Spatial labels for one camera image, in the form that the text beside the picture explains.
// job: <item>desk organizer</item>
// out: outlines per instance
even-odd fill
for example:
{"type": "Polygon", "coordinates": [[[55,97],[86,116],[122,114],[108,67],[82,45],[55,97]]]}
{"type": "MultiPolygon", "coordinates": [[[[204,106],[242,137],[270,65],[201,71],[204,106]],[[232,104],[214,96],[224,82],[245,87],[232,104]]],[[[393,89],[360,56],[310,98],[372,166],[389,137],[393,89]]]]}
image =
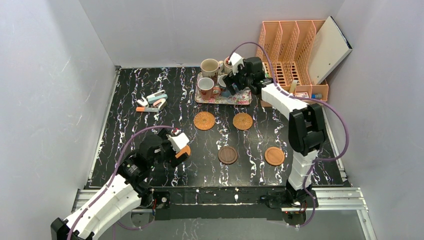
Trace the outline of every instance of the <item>desk organizer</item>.
{"type": "MultiPolygon", "coordinates": [[[[197,81],[202,78],[202,73],[197,75],[197,81]]],[[[196,81],[196,90],[194,94],[194,100],[199,104],[227,104],[227,105],[249,105],[252,102],[252,93],[249,88],[238,91],[236,94],[224,97],[224,96],[215,96],[211,97],[209,100],[203,100],[198,89],[196,81]]]]}
{"type": "Polygon", "coordinates": [[[293,80],[298,80],[295,93],[306,92],[309,97],[312,94],[322,94],[321,100],[327,101],[327,81],[313,85],[308,74],[315,35],[324,22],[325,20],[263,21],[258,44],[264,47],[271,63],[259,47],[256,49],[256,57],[262,59],[270,77],[270,68],[274,70],[278,84],[284,90],[289,91],[293,80]]]}

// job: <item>table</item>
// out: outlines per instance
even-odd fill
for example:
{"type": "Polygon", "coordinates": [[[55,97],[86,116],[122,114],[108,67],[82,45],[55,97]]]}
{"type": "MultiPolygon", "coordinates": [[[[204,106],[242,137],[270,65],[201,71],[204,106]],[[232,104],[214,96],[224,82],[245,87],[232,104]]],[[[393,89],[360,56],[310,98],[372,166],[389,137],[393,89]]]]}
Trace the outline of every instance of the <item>table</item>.
{"type": "MultiPolygon", "coordinates": [[[[104,132],[87,182],[87,188],[99,188],[109,179],[125,142],[146,126],[169,125],[183,129],[190,139],[192,155],[176,168],[156,165],[147,179],[153,187],[251,187],[285,186],[293,162],[288,141],[288,120],[272,107],[261,107],[253,96],[248,106],[199,104],[194,101],[199,67],[122,68],[117,77],[104,132]],[[167,106],[159,113],[136,112],[136,101],[159,90],[168,95],[167,106]],[[193,119],[199,112],[215,115],[215,126],[207,131],[195,128],[193,119]],[[246,131],[233,126],[237,113],[248,113],[253,126],[246,131]],[[232,165],[217,157],[220,147],[229,145],[238,152],[232,165]],[[266,163],[269,147],[281,148],[285,161],[280,166],[266,163]]],[[[133,150],[143,136],[132,144],[133,150]]],[[[334,157],[329,140],[319,151],[320,158],[334,157]]],[[[312,183],[319,186],[343,184],[335,162],[317,162],[312,183]]]]}

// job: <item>coffee cup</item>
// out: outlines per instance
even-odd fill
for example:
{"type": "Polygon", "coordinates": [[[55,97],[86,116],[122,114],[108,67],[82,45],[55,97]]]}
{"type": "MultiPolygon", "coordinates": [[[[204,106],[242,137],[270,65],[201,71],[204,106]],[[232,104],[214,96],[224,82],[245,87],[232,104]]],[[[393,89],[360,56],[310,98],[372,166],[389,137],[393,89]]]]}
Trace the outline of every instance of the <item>coffee cup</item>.
{"type": "Polygon", "coordinates": [[[223,74],[218,77],[218,85],[221,92],[221,96],[228,98],[229,96],[231,96],[231,92],[230,90],[228,90],[227,85],[224,82],[224,77],[226,76],[227,74],[223,74]]]}
{"type": "Polygon", "coordinates": [[[224,73],[225,74],[230,74],[231,71],[233,71],[233,65],[228,64],[230,57],[227,57],[224,60],[224,73]]]}
{"type": "Polygon", "coordinates": [[[214,80],[210,77],[202,77],[197,82],[200,96],[203,100],[209,100],[211,97],[217,96],[221,93],[221,89],[215,86],[214,80]]]}
{"type": "Polygon", "coordinates": [[[210,78],[216,84],[218,81],[218,74],[224,69],[223,65],[223,61],[217,61],[212,58],[203,60],[200,64],[202,77],[210,78]]]}

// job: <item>gray wall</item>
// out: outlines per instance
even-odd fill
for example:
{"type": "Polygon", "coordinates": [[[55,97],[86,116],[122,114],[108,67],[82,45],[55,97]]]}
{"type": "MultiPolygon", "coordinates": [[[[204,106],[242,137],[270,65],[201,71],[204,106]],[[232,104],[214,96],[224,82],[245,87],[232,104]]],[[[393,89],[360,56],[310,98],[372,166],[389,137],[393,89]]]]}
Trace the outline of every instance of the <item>gray wall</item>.
{"type": "Polygon", "coordinates": [[[351,132],[348,177],[379,239],[423,239],[424,2],[346,1],[335,20],[353,47],[329,97],[351,132]]]}
{"type": "Polygon", "coordinates": [[[87,181],[114,65],[78,0],[0,3],[1,239],[47,240],[87,181]]]}
{"type": "MultiPolygon", "coordinates": [[[[115,65],[199,66],[258,41],[262,21],[326,19],[344,0],[80,0],[115,65]]],[[[253,56],[254,46],[238,53],[253,56]]]]}

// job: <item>floral tray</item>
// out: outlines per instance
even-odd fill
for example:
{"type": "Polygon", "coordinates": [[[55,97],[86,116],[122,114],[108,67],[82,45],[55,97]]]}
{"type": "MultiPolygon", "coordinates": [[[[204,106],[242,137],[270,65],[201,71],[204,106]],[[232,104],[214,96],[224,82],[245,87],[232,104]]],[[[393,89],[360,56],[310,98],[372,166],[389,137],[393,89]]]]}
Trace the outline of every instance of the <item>floral tray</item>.
{"type": "MultiPolygon", "coordinates": [[[[202,78],[202,73],[197,75],[197,80],[202,78]]],[[[196,91],[194,94],[194,100],[199,104],[228,104],[228,105],[249,105],[252,102],[252,93],[249,88],[238,91],[236,94],[224,97],[224,96],[215,96],[211,97],[209,100],[203,100],[198,89],[196,81],[196,91]]]]}

